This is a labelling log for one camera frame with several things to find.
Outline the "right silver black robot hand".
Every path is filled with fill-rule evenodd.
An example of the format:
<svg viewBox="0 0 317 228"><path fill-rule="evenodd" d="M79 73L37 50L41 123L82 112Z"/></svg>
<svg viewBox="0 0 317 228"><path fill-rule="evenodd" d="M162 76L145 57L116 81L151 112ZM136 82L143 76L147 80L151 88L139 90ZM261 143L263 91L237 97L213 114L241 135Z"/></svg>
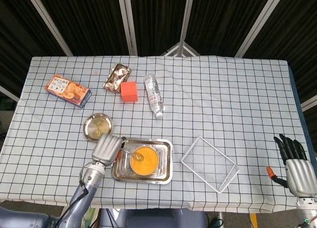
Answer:
<svg viewBox="0 0 317 228"><path fill-rule="evenodd" d="M284 188L288 188L296 197L315 197L317 195L317 177L303 146L299 141L292 140L283 134L279 134L273 139L278 145L287 179L278 178L272 168L267 167L269 178Z"/></svg>

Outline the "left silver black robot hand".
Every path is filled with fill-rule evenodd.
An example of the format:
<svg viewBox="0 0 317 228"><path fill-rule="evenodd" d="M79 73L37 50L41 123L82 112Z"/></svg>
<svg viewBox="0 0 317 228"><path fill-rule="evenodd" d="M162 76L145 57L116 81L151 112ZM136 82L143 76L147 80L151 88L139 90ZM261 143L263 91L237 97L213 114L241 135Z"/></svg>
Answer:
<svg viewBox="0 0 317 228"><path fill-rule="evenodd" d="M103 134L93 149L92 160L102 163L105 167L112 165L125 141L126 137Z"/></svg>

